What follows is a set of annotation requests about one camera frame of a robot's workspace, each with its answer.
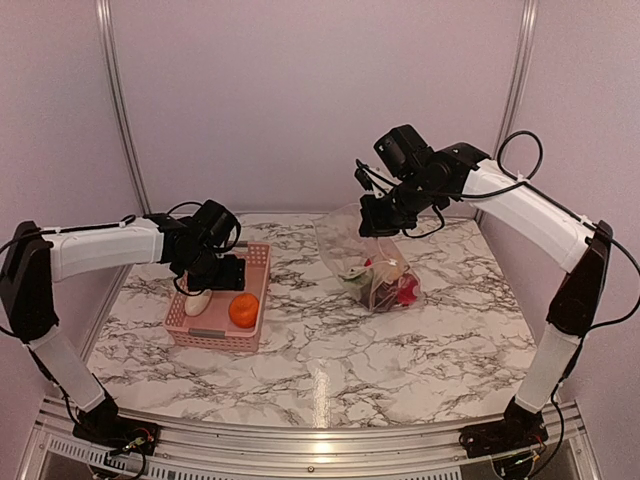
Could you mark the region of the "pink perforated plastic basket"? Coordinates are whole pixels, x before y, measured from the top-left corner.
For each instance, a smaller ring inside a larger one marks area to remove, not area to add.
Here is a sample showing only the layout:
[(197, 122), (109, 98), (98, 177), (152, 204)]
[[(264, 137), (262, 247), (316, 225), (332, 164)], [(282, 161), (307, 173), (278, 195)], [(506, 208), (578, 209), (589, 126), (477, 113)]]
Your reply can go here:
[(185, 302), (191, 297), (176, 292), (164, 320), (164, 327), (176, 345), (234, 352), (256, 352), (259, 346), (269, 286), (271, 246), (241, 242), (234, 254), (246, 260), (245, 289), (258, 299), (256, 322), (251, 328), (235, 325), (229, 307), (240, 291), (215, 291), (204, 311), (188, 316)]

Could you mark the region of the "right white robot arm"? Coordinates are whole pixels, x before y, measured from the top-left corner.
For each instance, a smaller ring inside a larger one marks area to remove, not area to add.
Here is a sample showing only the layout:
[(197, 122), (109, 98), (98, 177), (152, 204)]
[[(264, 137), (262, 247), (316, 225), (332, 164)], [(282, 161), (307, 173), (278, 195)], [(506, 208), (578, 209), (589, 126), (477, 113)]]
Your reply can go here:
[(364, 161), (355, 176), (366, 189), (360, 200), (363, 237), (406, 235), (425, 209), (453, 201), (495, 218), (554, 263), (560, 279), (550, 299), (546, 325), (532, 363), (506, 407), (495, 438), (515, 448), (541, 422), (543, 407), (572, 373), (595, 317), (608, 273), (613, 235), (543, 194), (526, 176), (507, 171), (481, 149), (457, 143), (441, 150), (391, 138), (375, 149), (386, 167)]

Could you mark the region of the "dark purple beet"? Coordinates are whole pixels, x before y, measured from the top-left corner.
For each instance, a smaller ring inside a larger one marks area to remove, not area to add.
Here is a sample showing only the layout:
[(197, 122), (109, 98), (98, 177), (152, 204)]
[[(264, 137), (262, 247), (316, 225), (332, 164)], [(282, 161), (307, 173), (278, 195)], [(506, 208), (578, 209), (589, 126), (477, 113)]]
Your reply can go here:
[(368, 309), (371, 312), (387, 312), (398, 304), (398, 287), (396, 283), (381, 283), (372, 289), (368, 299)]

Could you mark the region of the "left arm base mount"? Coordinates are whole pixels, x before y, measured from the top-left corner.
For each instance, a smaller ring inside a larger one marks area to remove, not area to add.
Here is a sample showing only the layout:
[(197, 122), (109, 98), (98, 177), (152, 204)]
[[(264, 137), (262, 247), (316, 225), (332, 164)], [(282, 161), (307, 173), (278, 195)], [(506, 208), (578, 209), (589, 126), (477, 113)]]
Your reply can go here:
[(144, 442), (136, 451), (152, 456), (158, 442), (160, 427), (152, 422), (119, 417), (108, 433), (90, 432), (87, 426), (76, 425), (73, 427), (72, 434), (76, 438), (109, 447), (118, 453), (124, 453), (126, 445), (142, 438)]

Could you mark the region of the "orange tangerine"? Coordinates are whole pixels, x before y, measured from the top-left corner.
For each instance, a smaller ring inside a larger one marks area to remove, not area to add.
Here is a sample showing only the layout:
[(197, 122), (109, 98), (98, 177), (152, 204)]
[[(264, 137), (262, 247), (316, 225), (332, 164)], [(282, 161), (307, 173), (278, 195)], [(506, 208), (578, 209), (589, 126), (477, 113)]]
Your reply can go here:
[(229, 305), (229, 319), (239, 328), (253, 328), (258, 318), (259, 308), (260, 303), (255, 295), (251, 293), (240, 294)]

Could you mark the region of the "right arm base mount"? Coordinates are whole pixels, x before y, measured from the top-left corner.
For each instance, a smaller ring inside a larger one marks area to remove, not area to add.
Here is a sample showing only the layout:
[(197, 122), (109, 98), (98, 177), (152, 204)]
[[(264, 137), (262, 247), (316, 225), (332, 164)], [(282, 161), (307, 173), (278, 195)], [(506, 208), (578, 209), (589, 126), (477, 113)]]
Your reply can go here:
[(459, 443), (468, 458), (478, 458), (542, 444), (548, 438), (544, 423), (525, 428), (518, 423), (499, 420), (463, 427)]

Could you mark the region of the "white radish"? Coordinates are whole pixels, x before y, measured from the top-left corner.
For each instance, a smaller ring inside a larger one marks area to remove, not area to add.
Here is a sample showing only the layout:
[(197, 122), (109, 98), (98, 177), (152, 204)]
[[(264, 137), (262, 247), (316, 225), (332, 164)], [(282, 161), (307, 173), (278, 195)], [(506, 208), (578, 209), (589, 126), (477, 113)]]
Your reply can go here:
[(184, 312), (188, 317), (196, 317), (202, 314), (211, 299), (212, 292), (210, 290), (206, 290), (199, 295), (188, 296), (184, 302)]

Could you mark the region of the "clear zip top bag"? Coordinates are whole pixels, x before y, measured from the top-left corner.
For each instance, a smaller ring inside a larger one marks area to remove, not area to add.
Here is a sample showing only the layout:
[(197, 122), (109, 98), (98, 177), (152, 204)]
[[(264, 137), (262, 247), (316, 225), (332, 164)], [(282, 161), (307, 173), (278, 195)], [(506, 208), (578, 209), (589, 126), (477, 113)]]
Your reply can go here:
[[(346, 205), (313, 221), (320, 258), (344, 290), (338, 274), (353, 267), (369, 267), (373, 272), (371, 290), (376, 289), (383, 282), (375, 268), (380, 262), (389, 259), (403, 263), (406, 266), (404, 274), (410, 273), (419, 280), (391, 238), (363, 238), (358, 233), (360, 223), (360, 208), (357, 204)], [(370, 292), (360, 298), (347, 293), (358, 304), (370, 311), (368, 309)]]

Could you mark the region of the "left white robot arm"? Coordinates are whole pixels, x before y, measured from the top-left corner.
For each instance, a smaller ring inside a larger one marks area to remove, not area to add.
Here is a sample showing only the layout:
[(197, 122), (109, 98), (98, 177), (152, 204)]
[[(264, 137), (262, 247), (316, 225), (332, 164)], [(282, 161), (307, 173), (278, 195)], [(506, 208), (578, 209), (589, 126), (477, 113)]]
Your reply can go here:
[(237, 290), (244, 263), (231, 251), (240, 232), (234, 215), (206, 210), (74, 227), (25, 221), (16, 228), (1, 248), (1, 303), (9, 322), (3, 332), (22, 343), (45, 378), (77, 407), (76, 435), (116, 445), (146, 428), (120, 416), (79, 349), (80, 339), (97, 324), (109, 281), (124, 268), (160, 264), (187, 280), (189, 296)]

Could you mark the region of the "red strawberry fruit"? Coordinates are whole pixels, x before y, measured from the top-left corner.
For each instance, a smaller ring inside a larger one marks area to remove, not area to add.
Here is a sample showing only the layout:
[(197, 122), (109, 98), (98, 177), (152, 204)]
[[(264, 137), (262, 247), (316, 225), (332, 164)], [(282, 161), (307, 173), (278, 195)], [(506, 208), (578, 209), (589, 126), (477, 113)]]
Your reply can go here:
[(420, 282), (412, 274), (404, 274), (397, 281), (396, 303), (408, 307), (416, 302), (420, 293)]

